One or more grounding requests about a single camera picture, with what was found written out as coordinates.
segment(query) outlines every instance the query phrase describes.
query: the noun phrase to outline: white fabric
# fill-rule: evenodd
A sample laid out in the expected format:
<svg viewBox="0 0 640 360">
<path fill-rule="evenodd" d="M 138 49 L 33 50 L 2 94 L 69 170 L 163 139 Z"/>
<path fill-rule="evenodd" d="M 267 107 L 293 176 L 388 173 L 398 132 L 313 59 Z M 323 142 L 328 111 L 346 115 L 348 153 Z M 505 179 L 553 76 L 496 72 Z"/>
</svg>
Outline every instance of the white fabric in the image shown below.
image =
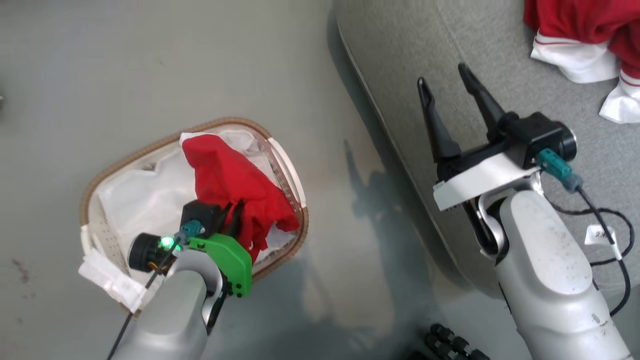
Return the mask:
<svg viewBox="0 0 640 360">
<path fill-rule="evenodd" d="M 187 138 L 200 135 L 216 136 L 209 133 L 183 133 L 180 144 Z M 220 137 L 231 148 L 244 154 L 277 185 L 269 159 L 260 152 L 253 135 L 242 130 L 226 130 L 220 133 Z M 195 171 L 182 149 L 177 149 L 159 160 L 153 169 L 131 170 L 101 186 L 97 194 L 105 217 L 118 235 L 120 249 L 126 259 L 133 239 L 140 233 L 166 235 L 178 230 L 182 207 L 196 199 Z M 281 249 L 294 238 L 295 234 L 285 233 L 273 226 L 267 236 L 269 248 L 260 252 L 257 261 Z M 131 270 L 131 277 L 140 283 L 146 282 L 149 276 Z"/>
<path fill-rule="evenodd" d="M 538 33 L 531 58 L 558 66 L 571 81 L 596 83 L 618 76 L 618 86 L 607 96 L 600 116 L 618 124 L 640 122 L 640 79 L 620 69 L 620 61 L 608 50 L 609 42 L 583 44 L 567 38 L 546 37 Z"/>
<path fill-rule="evenodd" d="M 123 274 L 117 266 L 95 248 L 84 257 L 78 273 L 100 286 L 111 297 L 129 308 L 131 312 L 135 313 L 140 307 L 145 287 Z"/>
<path fill-rule="evenodd" d="M 640 122 L 640 79 L 621 71 L 618 86 L 607 96 L 600 116 L 619 124 Z"/>
<path fill-rule="evenodd" d="M 531 58 L 556 65 L 578 84 L 614 79 L 620 74 L 620 61 L 608 50 L 609 42 L 583 44 L 567 38 L 546 37 L 538 33 Z"/>
</svg>

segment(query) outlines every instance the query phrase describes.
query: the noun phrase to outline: gray floor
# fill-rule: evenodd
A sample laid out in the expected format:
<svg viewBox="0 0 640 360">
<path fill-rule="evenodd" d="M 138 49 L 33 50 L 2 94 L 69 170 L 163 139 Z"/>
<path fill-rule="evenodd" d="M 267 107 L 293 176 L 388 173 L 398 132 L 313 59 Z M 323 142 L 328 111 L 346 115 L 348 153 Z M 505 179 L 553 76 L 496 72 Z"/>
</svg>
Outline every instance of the gray floor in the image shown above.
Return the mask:
<svg viewBox="0 0 640 360">
<path fill-rule="evenodd" d="M 230 301 L 203 359 L 399 359 L 444 322 L 528 359 L 502 301 L 456 275 L 347 64 L 330 0 L 1 0 L 0 359 L 102 359 L 124 314 L 80 278 L 92 177 L 237 115 L 306 189 L 301 252 Z M 640 306 L 618 326 L 633 338 Z"/>
</svg>

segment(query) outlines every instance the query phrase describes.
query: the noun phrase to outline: red and white shirt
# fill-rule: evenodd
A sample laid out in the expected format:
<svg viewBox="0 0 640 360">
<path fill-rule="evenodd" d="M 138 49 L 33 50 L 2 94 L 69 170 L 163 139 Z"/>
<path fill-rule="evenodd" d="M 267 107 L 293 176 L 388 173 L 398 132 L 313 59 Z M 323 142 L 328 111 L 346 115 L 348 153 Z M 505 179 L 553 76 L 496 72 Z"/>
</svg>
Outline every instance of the red and white shirt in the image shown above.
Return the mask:
<svg viewBox="0 0 640 360">
<path fill-rule="evenodd" d="M 620 77 L 600 116 L 640 122 L 640 0 L 525 0 L 524 21 L 538 32 L 532 58 L 574 83 Z"/>
</svg>

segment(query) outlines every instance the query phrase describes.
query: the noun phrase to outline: cable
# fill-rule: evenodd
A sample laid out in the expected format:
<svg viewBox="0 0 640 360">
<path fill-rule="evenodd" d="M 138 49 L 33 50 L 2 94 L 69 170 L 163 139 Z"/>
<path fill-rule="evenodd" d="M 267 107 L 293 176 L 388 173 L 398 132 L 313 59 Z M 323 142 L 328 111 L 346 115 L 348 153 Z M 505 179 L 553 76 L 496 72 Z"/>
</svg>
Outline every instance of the cable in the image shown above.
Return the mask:
<svg viewBox="0 0 640 360">
<path fill-rule="evenodd" d="M 581 216 L 581 215 L 593 214 L 593 210 L 591 210 L 591 209 L 567 210 L 567 209 L 564 209 L 561 206 L 553 203 L 549 199 L 549 197 L 547 197 L 547 194 L 545 194 L 545 198 L 547 199 L 547 201 L 549 201 L 549 204 L 551 204 L 553 209 L 556 210 L 559 213 L 563 213 L 565 215 L 571 215 L 571 216 Z M 598 211 L 601 212 L 601 213 L 607 213 L 607 214 L 616 215 L 622 221 L 624 221 L 625 224 L 627 225 L 627 227 L 629 228 L 629 244 L 627 245 L 627 248 L 625 248 L 625 250 L 622 252 L 622 257 L 624 258 L 625 256 L 627 256 L 631 252 L 631 250 L 633 249 L 634 245 L 636 244 L 636 231 L 634 229 L 633 224 L 631 224 L 631 221 L 623 213 L 621 213 L 619 211 L 616 211 L 616 210 L 613 210 L 613 209 L 609 209 L 609 208 L 598 208 Z M 607 264 L 615 263 L 616 261 L 617 261 L 616 258 L 611 258 L 611 259 L 606 259 L 606 260 L 601 260 L 601 261 L 594 261 L 594 262 L 589 263 L 589 264 L 591 266 L 601 266 L 601 265 L 607 265 Z"/>
<path fill-rule="evenodd" d="M 602 218 L 602 214 L 600 214 L 600 210 L 598 208 L 596 208 L 596 206 L 593 204 L 593 201 L 591 201 L 591 198 L 589 198 L 589 195 L 587 195 L 587 193 L 584 191 L 584 189 L 581 186 L 579 186 L 576 190 L 578 191 L 580 196 L 582 196 L 582 198 L 587 203 L 589 208 L 593 211 L 593 214 L 598 219 L 598 222 L 602 226 L 602 230 L 604 231 L 605 235 L 607 236 L 607 239 L 609 240 L 609 243 L 611 245 L 615 246 L 616 242 L 613 240 L 613 236 L 611 236 L 611 233 L 609 232 L 609 228 L 607 227 L 607 224 L 604 222 L 604 219 Z M 625 305 L 627 304 L 627 301 L 629 300 L 629 297 L 631 296 L 631 280 L 629 279 L 629 272 L 627 271 L 627 267 L 625 266 L 625 263 L 622 261 L 622 259 L 618 260 L 618 265 L 620 266 L 620 271 L 622 272 L 622 277 L 625 280 L 625 294 L 622 296 L 622 300 L 620 301 L 618 306 L 616 306 L 609 313 L 609 315 L 611 317 L 613 317 L 623 307 L 625 307 Z"/>
<path fill-rule="evenodd" d="M 149 279 L 149 281 L 147 281 L 147 284 L 145 285 L 146 290 L 149 289 L 149 287 L 151 287 L 151 284 L 153 284 L 158 274 L 160 274 L 160 272 L 162 271 L 162 267 L 164 267 L 164 264 L 167 262 L 167 260 L 169 260 L 173 250 L 179 243 L 180 243 L 179 239 L 177 238 L 174 239 L 173 246 L 171 246 L 171 249 L 166 253 L 162 261 L 160 261 L 160 264 L 158 264 L 153 275 L 151 275 L 151 278 Z M 111 360 L 111 358 L 113 357 L 113 354 L 115 354 L 116 349 L 118 348 L 118 344 L 120 344 L 120 340 L 122 340 L 122 336 L 124 335 L 125 330 L 127 330 L 127 326 L 129 326 L 129 322 L 131 322 L 132 317 L 133 317 L 133 313 L 129 311 L 127 318 L 124 320 L 124 324 L 122 324 L 120 333 L 118 333 L 118 337 L 116 338 L 116 341 L 113 343 L 113 346 L 111 347 L 111 351 L 109 352 L 109 356 L 107 356 L 107 360 Z"/>
</svg>

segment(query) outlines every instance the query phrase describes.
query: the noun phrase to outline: black cable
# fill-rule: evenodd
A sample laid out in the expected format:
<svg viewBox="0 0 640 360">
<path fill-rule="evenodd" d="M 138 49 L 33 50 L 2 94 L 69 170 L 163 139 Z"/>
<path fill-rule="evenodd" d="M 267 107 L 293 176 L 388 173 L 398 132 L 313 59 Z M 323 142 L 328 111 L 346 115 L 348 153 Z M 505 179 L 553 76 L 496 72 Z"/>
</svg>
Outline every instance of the black cable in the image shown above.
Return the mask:
<svg viewBox="0 0 640 360">
<path fill-rule="evenodd" d="M 147 284 L 145 285 L 146 290 L 149 289 L 149 287 L 151 287 L 151 284 L 153 284 L 158 274 L 162 272 L 162 268 L 164 267 L 164 264 L 167 262 L 167 260 L 169 260 L 173 250 L 175 249 L 176 246 L 178 246 L 179 242 L 180 242 L 179 239 L 173 240 L 173 246 L 171 246 L 171 249 L 169 250 L 169 252 L 163 257 L 162 261 L 160 261 L 160 264 L 158 264 L 158 268 L 155 270 L 153 275 L 151 275 L 151 278 L 149 279 L 149 281 L 147 281 Z M 111 351 L 109 352 L 109 356 L 107 356 L 107 360 L 111 360 L 111 358 L 113 357 L 113 354 L 115 354 L 116 349 L 118 348 L 118 344 L 120 344 L 120 340 L 122 340 L 122 336 L 124 335 L 125 330 L 127 330 L 127 326 L 129 326 L 129 322 L 131 322 L 132 317 L 133 317 L 133 313 L 129 311 L 127 318 L 124 320 L 124 324 L 122 324 L 120 333 L 118 333 L 118 337 L 116 338 L 116 341 L 113 343 L 113 346 L 111 347 Z"/>
<path fill-rule="evenodd" d="M 577 191 L 580 194 L 580 196 L 582 196 L 584 201 L 587 203 L 589 208 L 593 211 L 593 214 L 596 216 L 596 218 L 600 222 L 600 225 L 602 226 L 602 230 L 607 236 L 609 243 L 611 245 L 615 245 L 616 242 L 613 240 L 613 236 L 611 236 L 611 233 L 609 232 L 609 228 L 607 227 L 607 224 L 604 222 L 604 219 L 602 218 L 602 214 L 600 214 L 600 210 L 596 208 L 596 206 L 593 204 L 593 201 L 591 201 L 591 198 L 589 198 L 589 195 L 587 195 L 587 193 L 584 191 L 584 189 L 581 186 L 577 188 Z M 625 294 L 624 296 L 622 296 L 622 300 L 620 301 L 618 306 L 616 306 L 609 313 L 609 315 L 612 317 L 615 314 L 617 314 L 623 307 L 625 307 L 625 305 L 627 304 L 627 301 L 629 300 L 629 297 L 631 296 L 631 280 L 629 279 L 629 272 L 627 271 L 627 267 L 625 266 L 625 263 L 622 260 L 618 260 L 618 265 L 620 266 L 622 277 L 625 280 Z"/>
<path fill-rule="evenodd" d="M 581 216 L 581 215 L 590 215 L 593 214 L 593 210 L 591 209 L 583 209 L 583 210 L 567 210 L 562 208 L 561 206 L 554 204 L 545 194 L 545 198 L 547 198 L 547 201 L 549 201 L 549 204 L 551 204 L 551 206 L 553 207 L 554 210 L 556 210 L 559 213 L 563 213 L 566 215 L 572 215 L 572 216 Z M 634 245 L 636 244 L 636 231 L 634 229 L 633 224 L 631 224 L 631 221 L 621 212 L 613 210 L 613 209 L 609 209 L 609 208 L 598 208 L 598 211 L 601 213 L 607 213 L 607 214 L 612 214 L 612 215 L 616 215 L 617 217 L 619 217 L 622 221 L 625 222 L 625 224 L 627 225 L 627 227 L 629 228 L 629 244 L 627 245 L 627 248 L 625 248 L 625 250 L 622 252 L 622 257 L 624 258 L 625 256 L 627 256 L 631 250 L 633 249 Z M 606 259 L 606 260 L 601 260 L 601 261 L 594 261 L 592 263 L 589 263 L 591 266 L 600 266 L 600 265 L 607 265 L 607 264 L 611 264 L 611 263 L 615 263 L 617 261 L 616 258 L 611 258 L 611 259 Z"/>
<path fill-rule="evenodd" d="M 227 298 L 228 291 L 231 290 L 229 287 L 229 281 L 227 277 L 222 275 L 222 292 L 218 295 L 218 299 L 213 303 L 213 308 L 211 309 L 211 313 L 209 314 L 209 321 L 207 321 L 207 333 L 213 330 L 213 327 L 216 325 L 218 321 L 218 316 L 220 315 L 220 310 L 222 310 L 222 305 L 225 303 L 225 299 Z"/>
</svg>

